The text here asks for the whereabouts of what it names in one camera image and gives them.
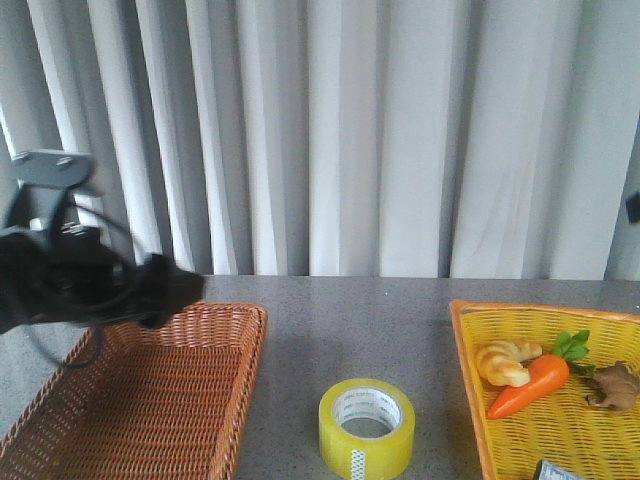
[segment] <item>yellow tape roll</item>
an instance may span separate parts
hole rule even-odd
[[[322,458],[342,478],[390,480],[409,465],[416,416],[393,385],[368,378],[340,382],[322,396],[318,417]],[[376,438],[352,435],[342,425],[356,418],[376,420],[390,431]]]

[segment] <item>croissant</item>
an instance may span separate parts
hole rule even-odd
[[[542,355],[542,346],[526,340],[494,340],[476,353],[476,366],[482,378],[492,385],[520,387],[529,383],[529,370],[520,362]]]

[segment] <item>tape roll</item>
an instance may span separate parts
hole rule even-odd
[[[416,416],[393,385],[368,378],[340,382],[322,396],[318,417],[322,458],[342,478],[390,480],[409,465]],[[357,418],[380,422],[389,433],[363,438],[347,432],[343,425]]]

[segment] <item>white curtain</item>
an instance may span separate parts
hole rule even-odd
[[[636,0],[0,0],[0,62],[0,175],[184,268],[640,279]]]

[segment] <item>ginger root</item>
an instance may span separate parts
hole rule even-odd
[[[490,384],[521,387],[529,383],[529,370],[520,362],[542,355],[542,346],[526,340],[494,340],[476,352],[478,373]]]
[[[624,412],[634,407],[640,394],[640,379],[621,360],[611,367],[597,369],[587,383],[599,391],[587,395],[587,403],[592,407]]]

